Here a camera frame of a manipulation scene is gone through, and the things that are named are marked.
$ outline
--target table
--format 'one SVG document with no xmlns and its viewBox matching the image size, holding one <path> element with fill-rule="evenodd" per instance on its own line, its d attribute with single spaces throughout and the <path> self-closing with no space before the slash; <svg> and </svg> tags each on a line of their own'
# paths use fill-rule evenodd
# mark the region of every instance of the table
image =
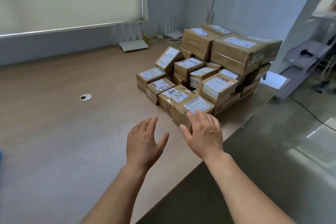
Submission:
<svg viewBox="0 0 336 224">
<path fill-rule="evenodd" d="M 78 223 L 126 163 L 126 137 L 137 122 L 158 115 L 156 140 L 170 137 L 135 202 L 139 220 L 197 165 L 179 128 L 137 88 L 135 74 L 154 67 L 169 46 L 124 53 L 118 46 L 0 69 L 0 222 Z M 80 101 L 85 93 L 89 101 Z M 268 102 L 260 84 L 218 116 L 226 140 Z"/>
</svg>

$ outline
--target person's left arm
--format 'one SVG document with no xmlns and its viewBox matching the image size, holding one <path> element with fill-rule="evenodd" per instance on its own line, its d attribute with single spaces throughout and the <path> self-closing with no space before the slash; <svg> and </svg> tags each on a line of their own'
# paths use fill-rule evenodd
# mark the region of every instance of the person's left arm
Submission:
<svg viewBox="0 0 336 224">
<path fill-rule="evenodd" d="M 161 156 L 169 133 L 156 144 L 157 116 L 142 120 L 127 136 L 126 165 L 81 224 L 127 224 L 131 221 L 135 199 L 149 169 Z"/>
</svg>

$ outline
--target hand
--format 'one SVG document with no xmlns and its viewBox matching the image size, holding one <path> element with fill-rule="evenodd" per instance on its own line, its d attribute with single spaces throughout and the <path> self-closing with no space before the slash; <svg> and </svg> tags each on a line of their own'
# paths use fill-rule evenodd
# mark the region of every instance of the hand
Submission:
<svg viewBox="0 0 336 224">
<path fill-rule="evenodd" d="M 154 131 L 157 116 L 140 121 L 127 135 L 127 165 L 147 172 L 160 158 L 168 141 L 169 133 L 165 133 L 156 144 Z"/>
<path fill-rule="evenodd" d="M 191 150 L 205 163 L 223 153 L 223 135 L 219 121 L 212 115 L 195 110 L 195 114 L 187 112 L 192 125 L 192 135 L 183 124 L 180 125 L 182 135 Z"/>
</svg>

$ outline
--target black cable on floor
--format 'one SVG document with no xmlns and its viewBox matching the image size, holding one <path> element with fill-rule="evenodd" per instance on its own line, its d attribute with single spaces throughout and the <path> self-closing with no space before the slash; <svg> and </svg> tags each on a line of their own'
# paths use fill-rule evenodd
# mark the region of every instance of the black cable on floor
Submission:
<svg viewBox="0 0 336 224">
<path fill-rule="evenodd" d="M 296 101 L 296 100 L 293 98 L 293 93 L 291 94 L 291 99 L 292 99 L 294 102 L 296 102 L 296 103 L 298 103 L 299 105 L 301 105 L 304 109 L 306 109 L 307 112 L 309 112 L 309 113 L 315 118 L 315 120 L 317 120 L 317 121 L 320 122 L 321 124 L 327 126 L 328 128 L 330 128 L 330 129 L 332 129 L 333 131 L 336 132 L 336 129 L 333 129 L 332 127 L 330 127 L 330 126 L 328 126 L 327 124 L 325 124 L 323 121 L 319 120 L 319 119 L 318 119 L 318 118 L 317 118 L 311 111 L 308 110 L 307 107 L 305 107 L 305 106 L 304 106 L 303 104 L 301 104 L 299 101 Z"/>
</svg>

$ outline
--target person's left hand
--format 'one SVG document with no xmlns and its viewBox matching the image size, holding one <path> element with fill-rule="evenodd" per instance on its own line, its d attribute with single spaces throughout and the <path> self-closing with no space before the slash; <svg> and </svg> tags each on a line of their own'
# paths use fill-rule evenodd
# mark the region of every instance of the person's left hand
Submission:
<svg viewBox="0 0 336 224">
<path fill-rule="evenodd" d="M 154 131 L 157 116 L 140 121 L 127 135 L 127 165 L 147 172 L 160 158 L 168 141 L 169 133 L 165 133 L 156 144 Z"/>
</svg>

